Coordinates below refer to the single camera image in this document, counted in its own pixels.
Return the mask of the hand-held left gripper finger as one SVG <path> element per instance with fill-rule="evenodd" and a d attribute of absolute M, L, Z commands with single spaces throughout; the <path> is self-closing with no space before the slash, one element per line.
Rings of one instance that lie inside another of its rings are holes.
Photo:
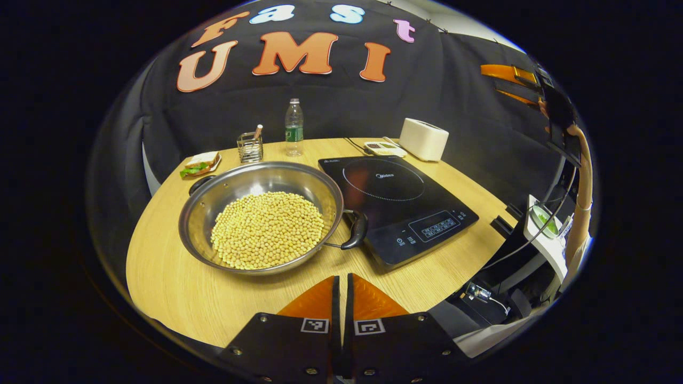
<path fill-rule="evenodd" d="M 355 383 L 446 383 L 469 361 L 434 316 L 410 313 L 368 280 L 348 274 L 342 377 Z"/>
<path fill-rule="evenodd" d="M 255 383 L 331 383 L 341 352 L 339 277 L 310 287 L 275 314 L 258 312 L 218 355 Z"/>

